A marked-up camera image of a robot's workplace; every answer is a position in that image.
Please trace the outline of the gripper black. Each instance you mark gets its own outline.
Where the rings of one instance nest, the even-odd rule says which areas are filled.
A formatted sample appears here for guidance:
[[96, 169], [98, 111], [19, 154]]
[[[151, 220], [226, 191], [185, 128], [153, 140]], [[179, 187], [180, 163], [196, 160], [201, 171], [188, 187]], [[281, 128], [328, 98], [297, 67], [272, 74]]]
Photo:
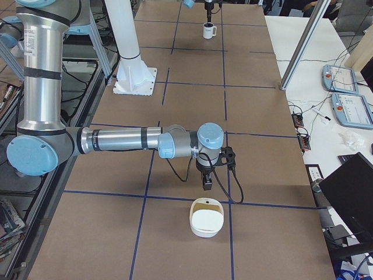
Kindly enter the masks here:
[[214, 9], [214, 0], [204, 0], [207, 22], [212, 22], [212, 10]]
[[203, 190], [210, 191], [213, 185], [211, 173], [215, 169], [215, 165], [208, 164], [207, 166], [204, 166], [198, 161], [196, 161], [196, 168], [201, 172]]

